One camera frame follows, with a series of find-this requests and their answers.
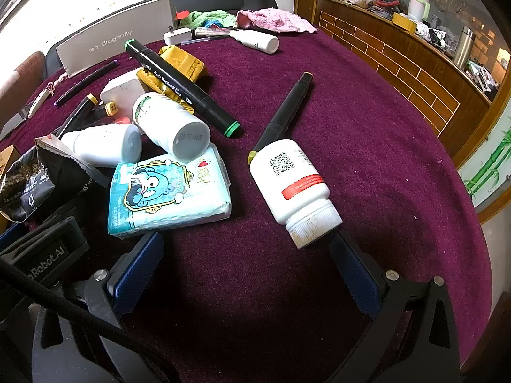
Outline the blue cartoon tissue pack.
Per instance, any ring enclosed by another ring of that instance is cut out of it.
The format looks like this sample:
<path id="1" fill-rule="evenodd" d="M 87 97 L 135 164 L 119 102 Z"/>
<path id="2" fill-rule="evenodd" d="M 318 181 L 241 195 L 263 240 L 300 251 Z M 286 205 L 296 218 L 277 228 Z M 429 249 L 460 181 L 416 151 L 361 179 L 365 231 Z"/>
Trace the blue cartoon tissue pack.
<path id="1" fill-rule="evenodd" d="M 118 238 L 218 222 L 230 217 L 230 178 L 217 147 L 182 163 L 165 153 L 117 165 L 107 232 Z"/>

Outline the black snack bag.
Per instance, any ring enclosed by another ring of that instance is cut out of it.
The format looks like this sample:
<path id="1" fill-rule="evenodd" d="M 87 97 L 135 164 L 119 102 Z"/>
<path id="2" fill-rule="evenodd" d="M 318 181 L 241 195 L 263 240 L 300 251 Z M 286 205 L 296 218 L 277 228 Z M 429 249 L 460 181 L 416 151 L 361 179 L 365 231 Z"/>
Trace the black snack bag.
<path id="1" fill-rule="evenodd" d="M 22 223 L 45 207 L 61 206 L 92 184 L 109 186 L 110 179 L 76 156 L 50 134 L 12 163 L 1 180 L 1 214 Z"/>

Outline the white small bottle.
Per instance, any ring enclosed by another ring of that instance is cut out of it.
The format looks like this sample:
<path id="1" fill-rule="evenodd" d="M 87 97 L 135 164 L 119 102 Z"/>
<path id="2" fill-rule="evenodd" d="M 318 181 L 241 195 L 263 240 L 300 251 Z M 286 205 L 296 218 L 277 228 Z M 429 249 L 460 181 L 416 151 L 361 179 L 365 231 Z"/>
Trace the white small bottle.
<path id="1" fill-rule="evenodd" d="M 105 124 L 71 131 L 61 138 L 76 156 L 95 167 L 114 168 L 140 160 L 140 130 L 134 124 Z"/>

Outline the white bottle green label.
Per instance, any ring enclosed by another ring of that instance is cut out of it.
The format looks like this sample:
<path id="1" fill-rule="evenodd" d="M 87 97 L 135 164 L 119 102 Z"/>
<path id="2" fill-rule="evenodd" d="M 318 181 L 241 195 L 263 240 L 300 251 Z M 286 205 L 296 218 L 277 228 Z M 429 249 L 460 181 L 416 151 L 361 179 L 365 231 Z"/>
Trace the white bottle green label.
<path id="1" fill-rule="evenodd" d="M 155 92 L 133 105 L 133 121 L 154 144 L 180 162 L 190 162 L 210 146 L 210 128 L 178 102 Z"/>

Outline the black marker cream caps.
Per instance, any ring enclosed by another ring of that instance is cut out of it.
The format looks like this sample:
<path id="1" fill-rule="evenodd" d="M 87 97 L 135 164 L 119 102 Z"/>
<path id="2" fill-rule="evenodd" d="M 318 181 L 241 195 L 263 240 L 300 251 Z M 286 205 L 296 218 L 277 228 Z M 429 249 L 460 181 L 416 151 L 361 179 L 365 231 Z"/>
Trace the black marker cream caps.
<path id="1" fill-rule="evenodd" d="M 79 131 L 104 118 L 112 118 L 117 112 L 119 109 L 115 103 L 105 104 L 97 100 L 93 94 L 88 94 L 56 130 L 56 136 L 61 139 L 68 132 Z"/>

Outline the white bottle red label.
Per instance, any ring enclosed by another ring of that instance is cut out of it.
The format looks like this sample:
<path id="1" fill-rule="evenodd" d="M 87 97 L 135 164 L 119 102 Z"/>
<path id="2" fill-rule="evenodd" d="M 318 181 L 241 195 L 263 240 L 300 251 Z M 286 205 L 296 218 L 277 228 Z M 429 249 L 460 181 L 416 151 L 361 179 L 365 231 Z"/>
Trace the white bottle red label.
<path id="1" fill-rule="evenodd" d="M 340 226 L 330 189 L 299 145 L 281 139 L 262 148 L 249 172 L 276 222 L 301 249 Z"/>

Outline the white power adapter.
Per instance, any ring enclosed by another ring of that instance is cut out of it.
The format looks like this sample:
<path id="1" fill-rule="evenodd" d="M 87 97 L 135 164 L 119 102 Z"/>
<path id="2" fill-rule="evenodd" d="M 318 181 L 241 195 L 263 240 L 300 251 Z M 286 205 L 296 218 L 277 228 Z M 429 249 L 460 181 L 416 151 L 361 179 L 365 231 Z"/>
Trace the white power adapter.
<path id="1" fill-rule="evenodd" d="M 137 76 L 139 69 L 124 73 L 111 79 L 101 91 L 104 103 L 113 102 L 118 108 L 119 118 L 133 118 L 135 101 L 146 93 L 146 85 Z"/>

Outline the black marker yellow caps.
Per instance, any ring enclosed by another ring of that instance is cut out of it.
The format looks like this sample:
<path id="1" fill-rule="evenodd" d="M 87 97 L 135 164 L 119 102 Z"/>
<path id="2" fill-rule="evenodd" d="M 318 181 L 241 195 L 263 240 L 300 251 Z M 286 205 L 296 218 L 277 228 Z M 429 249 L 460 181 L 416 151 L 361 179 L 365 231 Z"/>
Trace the black marker yellow caps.
<path id="1" fill-rule="evenodd" d="M 273 118 L 269 121 L 269 124 L 266 126 L 254 148 L 248 154 L 248 164 L 251 164 L 260 150 L 279 140 L 285 134 L 294 116 L 307 97 L 312 81 L 313 75 L 311 73 L 302 73 L 302 76 L 294 84 Z"/>

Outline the black marker green caps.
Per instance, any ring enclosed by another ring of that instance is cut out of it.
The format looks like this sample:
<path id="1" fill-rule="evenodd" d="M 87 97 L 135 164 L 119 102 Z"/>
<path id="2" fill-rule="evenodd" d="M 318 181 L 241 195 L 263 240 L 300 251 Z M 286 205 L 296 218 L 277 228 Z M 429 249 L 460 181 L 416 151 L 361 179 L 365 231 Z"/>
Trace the black marker green caps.
<path id="1" fill-rule="evenodd" d="M 173 67 L 156 52 L 135 39 L 125 42 L 125 51 L 225 137 L 233 138 L 240 134 L 241 126 L 237 120 L 224 111 L 202 88 L 186 78 L 176 67 Z"/>

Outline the black smartphone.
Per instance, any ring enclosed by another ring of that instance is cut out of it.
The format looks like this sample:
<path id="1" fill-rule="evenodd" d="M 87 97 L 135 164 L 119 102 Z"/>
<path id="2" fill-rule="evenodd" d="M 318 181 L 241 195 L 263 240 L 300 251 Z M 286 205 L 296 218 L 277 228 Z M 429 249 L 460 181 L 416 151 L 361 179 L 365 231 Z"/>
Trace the black smartphone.
<path id="1" fill-rule="evenodd" d="M 28 119 L 28 112 L 30 109 L 30 105 L 27 104 L 24 106 L 19 112 L 17 112 L 12 118 L 10 118 L 7 123 L 3 126 L 0 133 L 0 140 L 7 138 L 7 136 L 13 132 L 14 129 L 17 129 L 21 124 L 23 124 Z"/>

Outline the maroon chair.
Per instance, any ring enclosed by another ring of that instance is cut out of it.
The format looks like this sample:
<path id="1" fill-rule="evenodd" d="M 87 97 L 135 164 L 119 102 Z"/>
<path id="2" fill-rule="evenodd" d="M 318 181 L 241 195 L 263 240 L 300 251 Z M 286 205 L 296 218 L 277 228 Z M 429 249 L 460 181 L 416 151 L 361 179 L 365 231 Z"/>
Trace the maroon chair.
<path id="1" fill-rule="evenodd" d="M 45 55 L 36 51 L 1 78 L 1 127 L 25 106 L 43 81 Z"/>

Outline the white car key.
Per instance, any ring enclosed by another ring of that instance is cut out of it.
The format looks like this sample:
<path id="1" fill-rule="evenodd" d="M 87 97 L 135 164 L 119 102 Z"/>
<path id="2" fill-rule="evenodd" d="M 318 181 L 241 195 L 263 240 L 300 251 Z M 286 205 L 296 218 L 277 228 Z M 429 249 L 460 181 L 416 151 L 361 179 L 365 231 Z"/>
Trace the white car key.
<path id="1" fill-rule="evenodd" d="M 28 119 L 32 119 L 35 113 L 39 110 L 42 104 L 46 101 L 46 99 L 50 96 L 53 96 L 56 91 L 56 87 L 60 85 L 65 79 L 67 79 L 67 73 L 62 73 L 58 79 L 50 81 L 46 87 L 37 95 L 37 97 L 32 102 L 30 109 L 28 110 Z"/>

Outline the black marker purple cap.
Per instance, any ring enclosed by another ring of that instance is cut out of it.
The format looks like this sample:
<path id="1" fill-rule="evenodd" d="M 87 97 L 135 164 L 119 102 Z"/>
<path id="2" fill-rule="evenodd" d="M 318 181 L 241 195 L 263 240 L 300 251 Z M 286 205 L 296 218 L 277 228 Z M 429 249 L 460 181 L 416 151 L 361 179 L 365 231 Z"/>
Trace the black marker purple cap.
<path id="1" fill-rule="evenodd" d="M 112 71 L 118 66 L 118 61 L 113 60 L 108 62 L 103 67 L 98 68 L 97 70 L 93 71 L 92 73 L 89 73 L 88 76 L 77 82 L 74 86 L 68 89 L 68 91 L 65 91 L 64 94 L 62 94 L 61 97 L 59 97 L 55 102 L 54 106 L 59 108 L 63 106 L 68 100 L 71 100 L 76 94 L 78 94 L 81 90 L 88 87 L 89 85 L 93 84 L 98 79 L 101 79 L 104 75 Z"/>

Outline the small white charger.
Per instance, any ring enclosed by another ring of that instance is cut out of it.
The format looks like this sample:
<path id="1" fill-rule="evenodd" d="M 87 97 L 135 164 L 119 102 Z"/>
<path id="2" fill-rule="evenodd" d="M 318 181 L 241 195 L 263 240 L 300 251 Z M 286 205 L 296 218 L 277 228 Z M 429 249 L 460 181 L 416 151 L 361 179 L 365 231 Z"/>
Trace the small white charger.
<path id="1" fill-rule="evenodd" d="M 166 46 L 179 45 L 185 41 L 190 41 L 193 38 L 192 30 L 189 28 L 174 29 L 164 33 L 164 44 Z"/>

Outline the grey shoe box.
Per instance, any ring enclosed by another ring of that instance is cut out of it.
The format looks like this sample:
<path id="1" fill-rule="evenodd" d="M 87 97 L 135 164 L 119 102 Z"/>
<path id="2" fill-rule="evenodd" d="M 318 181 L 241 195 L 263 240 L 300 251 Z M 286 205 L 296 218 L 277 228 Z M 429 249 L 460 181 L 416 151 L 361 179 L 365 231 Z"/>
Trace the grey shoe box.
<path id="1" fill-rule="evenodd" d="M 160 40 L 175 28 L 174 0 L 146 0 L 86 26 L 56 47 L 62 67 L 73 77 L 101 61 L 125 51 L 125 43 Z"/>

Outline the wooden counter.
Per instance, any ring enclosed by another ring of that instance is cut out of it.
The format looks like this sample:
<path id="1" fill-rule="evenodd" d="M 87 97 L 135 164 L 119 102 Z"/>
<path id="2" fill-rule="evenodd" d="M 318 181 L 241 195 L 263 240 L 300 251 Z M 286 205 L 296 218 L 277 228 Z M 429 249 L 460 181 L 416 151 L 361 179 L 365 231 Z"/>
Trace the wooden counter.
<path id="1" fill-rule="evenodd" d="M 447 56 L 408 31 L 339 0 L 294 0 L 294 11 L 342 44 L 421 113 L 461 167 L 482 145 L 510 97 L 510 77 L 490 100 Z"/>

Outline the green cloth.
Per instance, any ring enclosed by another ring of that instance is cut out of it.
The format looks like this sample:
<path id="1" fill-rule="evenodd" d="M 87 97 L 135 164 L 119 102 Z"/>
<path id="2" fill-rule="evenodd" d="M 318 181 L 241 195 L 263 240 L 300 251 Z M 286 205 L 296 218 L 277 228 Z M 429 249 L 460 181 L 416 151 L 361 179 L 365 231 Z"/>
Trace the green cloth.
<path id="1" fill-rule="evenodd" d="M 191 11 L 191 13 L 179 21 L 180 28 L 197 29 L 211 25 L 220 28 L 233 28 L 236 25 L 236 16 L 228 11 Z"/>

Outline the white tube bottle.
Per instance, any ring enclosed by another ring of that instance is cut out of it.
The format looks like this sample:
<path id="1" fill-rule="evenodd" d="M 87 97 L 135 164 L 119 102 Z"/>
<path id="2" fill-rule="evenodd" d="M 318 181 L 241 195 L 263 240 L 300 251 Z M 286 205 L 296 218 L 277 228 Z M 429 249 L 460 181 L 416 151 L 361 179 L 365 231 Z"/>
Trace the white tube bottle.
<path id="1" fill-rule="evenodd" d="M 233 29 L 230 31 L 229 36 L 243 46 L 269 55 L 274 54 L 280 46 L 279 39 L 276 36 L 251 29 Z"/>

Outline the pink cloth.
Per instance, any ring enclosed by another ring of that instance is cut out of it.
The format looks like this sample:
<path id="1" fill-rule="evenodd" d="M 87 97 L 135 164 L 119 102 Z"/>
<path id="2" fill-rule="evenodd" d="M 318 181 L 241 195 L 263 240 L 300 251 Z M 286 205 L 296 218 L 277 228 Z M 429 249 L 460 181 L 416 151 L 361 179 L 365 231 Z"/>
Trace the pink cloth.
<path id="1" fill-rule="evenodd" d="M 303 17 L 278 8 L 258 11 L 238 11 L 236 24 L 239 29 L 264 29 L 275 33 L 314 34 L 316 29 Z"/>

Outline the black sofa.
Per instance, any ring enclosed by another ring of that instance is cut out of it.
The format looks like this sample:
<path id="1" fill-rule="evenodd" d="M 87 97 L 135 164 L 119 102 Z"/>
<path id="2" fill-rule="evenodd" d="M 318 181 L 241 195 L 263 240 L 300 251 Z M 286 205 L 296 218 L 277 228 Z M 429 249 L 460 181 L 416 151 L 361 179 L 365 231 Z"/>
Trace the black sofa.
<path id="1" fill-rule="evenodd" d="M 263 8 L 275 8 L 277 6 L 277 3 L 275 0 L 174 0 L 175 9 L 177 11 L 177 14 L 182 11 L 215 11 L 215 10 L 222 10 L 222 11 L 228 11 L 232 14 L 236 13 L 239 10 L 249 10 L 249 11 L 256 11 Z M 97 23 L 99 20 L 108 17 L 108 14 L 106 16 L 101 17 L 98 20 L 95 20 L 86 26 L 92 25 Z M 65 40 L 68 40 L 68 38 L 71 38 L 77 32 L 85 29 L 85 27 L 82 27 L 81 29 L 78 29 L 76 32 L 72 33 L 68 37 L 60 40 L 58 43 L 54 44 L 49 52 L 46 54 L 46 60 L 44 65 L 44 71 L 43 76 L 48 77 L 51 74 L 57 72 L 60 69 L 64 68 L 62 67 L 62 63 L 59 60 L 59 57 L 56 53 L 56 47 L 60 45 Z"/>

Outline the steel thermos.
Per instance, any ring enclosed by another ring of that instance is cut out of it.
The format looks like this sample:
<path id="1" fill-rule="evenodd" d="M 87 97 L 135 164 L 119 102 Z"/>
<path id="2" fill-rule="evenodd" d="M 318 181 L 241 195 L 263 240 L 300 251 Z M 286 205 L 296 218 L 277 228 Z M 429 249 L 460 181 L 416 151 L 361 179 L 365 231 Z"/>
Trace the steel thermos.
<path id="1" fill-rule="evenodd" d="M 475 33 L 471 28 L 464 26 L 459 37 L 458 44 L 456 46 L 455 54 L 453 57 L 453 62 L 461 70 L 465 70 L 467 62 L 469 60 L 469 55 L 474 45 L 474 41 Z"/>

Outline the white green tumbler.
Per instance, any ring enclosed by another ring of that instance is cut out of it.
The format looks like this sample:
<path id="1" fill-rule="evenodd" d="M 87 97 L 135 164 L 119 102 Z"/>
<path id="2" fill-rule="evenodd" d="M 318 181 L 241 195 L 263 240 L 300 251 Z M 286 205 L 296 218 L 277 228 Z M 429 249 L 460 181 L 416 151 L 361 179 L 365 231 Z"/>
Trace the white green tumbler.
<path id="1" fill-rule="evenodd" d="M 430 0 L 409 0 L 408 17 L 416 22 L 427 21 L 430 9 Z"/>

